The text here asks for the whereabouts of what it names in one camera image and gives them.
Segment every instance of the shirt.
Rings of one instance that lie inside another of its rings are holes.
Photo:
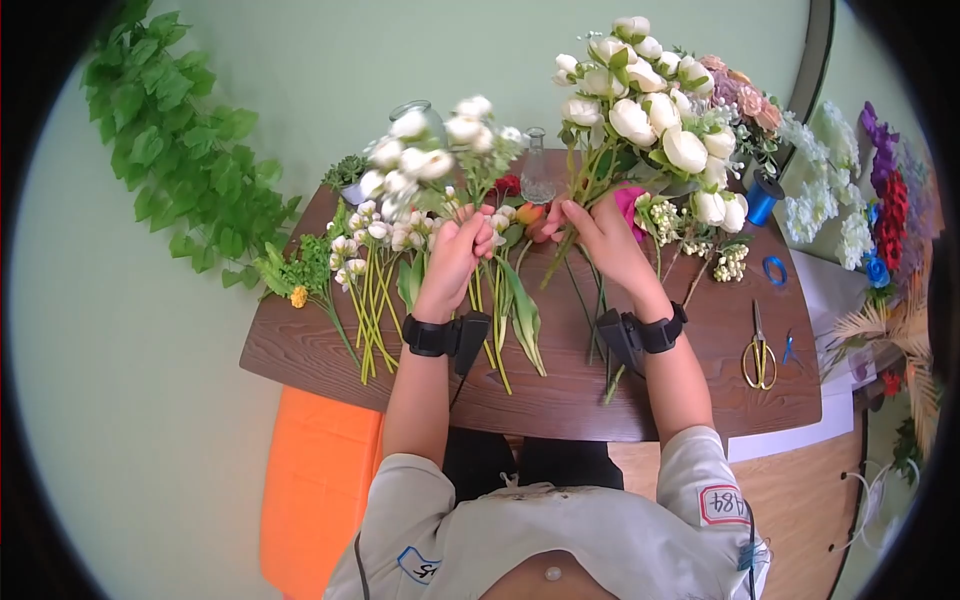
[[[432,461],[411,454],[383,460],[360,526],[371,599],[478,598],[550,550],[572,554],[621,600],[750,598],[749,554],[741,556],[751,517],[709,427],[690,427],[667,443],[656,503],[620,490],[545,483],[453,506],[453,484]],[[770,557],[759,533],[755,540],[759,598]],[[324,598],[363,598],[353,540]]]

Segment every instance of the orange chair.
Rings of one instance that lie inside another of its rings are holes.
[[[367,508],[383,415],[284,386],[260,516],[260,570],[295,600],[319,600]]]

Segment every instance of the small glass bottle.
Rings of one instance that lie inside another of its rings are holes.
[[[531,127],[526,131],[530,138],[526,161],[520,172],[520,190],[524,200],[532,204],[547,204],[557,194],[554,181],[546,169],[546,155],[543,153],[542,127]]]
[[[390,122],[393,123],[412,110],[419,110],[423,113],[423,116],[426,117],[426,126],[427,129],[430,130],[431,136],[439,139],[440,145],[445,148],[446,129],[444,128],[444,120],[440,114],[433,109],[428,100],[414,100],[413,102],[408,102],[405,105],[394,108],[390,111]]]

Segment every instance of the wooden table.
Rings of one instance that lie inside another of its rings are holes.
[[[547,154],[551,169],[561,177],[564,152]],[[335,197],[328,190],[318,190],[286,250],[299,242],[302,233],[324,231],[335,204]],[[821,418],[813,333],[793,261],[773,220],[765,228],[748,223],[744,231],[756,238],[750,244],[743,280],[717,283],[707,271],[686,309],[690,321],[685,331],[707,376],[717,430],[725,437],[799,427]],[[639,376],[625,373],[611,403],[603,405],[604,364],[598,357],[592,366],[587,364],[590,328],[566,268],[561,267],[547,288],[540,290],[555,248],[552,243],[531,247],[521,269],[524,286],[540,308],[540,354],[547,377],[537,375],[516,343],[513,329],[508,327],[502,354],[513,395],[507,396],[499,373],[481,351],[453,409],[451,423],[518,436],[655,441],[657,429],[646,387]],[[647,240],[644,250],[650,256],[652,242]],[[664,263],[672,256],[672,250],[668,247],[664,253]],[[763,273],[763,257],[771,254],[778,256],[786,267],[785,285],[775,286]],[[569,258],[580,290],[592,307],[597,288],[589,264],[578,252],[571,252]],[[683,301],[702,264],[703,259],[696,256],[682,255],[677,260],[664,282],[670,298]],[[402,311],[403,302],[396,296],[396,287],[391,285],[391,290],[394,306]],[[608,283],[607,294],[611,306],[621,311],[633,310],[621,288]],[[350,299],[339,291],[334,295],[344,329],[355,339],[357,319]],[[763,330],[774,353],[782,357],[787,329],[792,329],[793,349],[800,358],[800,363],[778,365],[777,383],[768,392],[748,387],[740,368],[744,347],[754,331],[754,298],[759,301]],[[490,309],[489,298],[484,305]],[[387,311],[380,329],[387,350],[394,357],[399,356],[399,338]],[[326,314],[312,304],[295,309],[290,301],[277,296],[266,298],[257,308],[240,367],[284,385],[381,412],[386,410],[394,382],[377,354],[377,378],[371,378],[367,386],[361,385],[360,373]],[[452,361],[450,374],[452,394],[459,383],[452,372]]]

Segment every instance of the white berry cluster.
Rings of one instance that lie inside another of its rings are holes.
[[[662,248],[680,239],[677,235],[680,217],[677,216],[677,207],[674,204],[669,202],[654,204],[650,207],[650,219],[657,227],[655,238],[658,246]]]
[[[689,240],[683,240],[680,243],[680,249],[684,254],[690,256],[691,254],[696,254],[697,256],[706,256],[707,252],[710,252],[710,247],[712,245],[710,242],[693,242]]]
[[[720,251],[720,258],[717,260],[717,267],[713,270],[713,278],[717,281],[739,281],[743,278],[743,270],[746,264],[743,260],[747,257],[748,249],[743,244],[730,244]]]

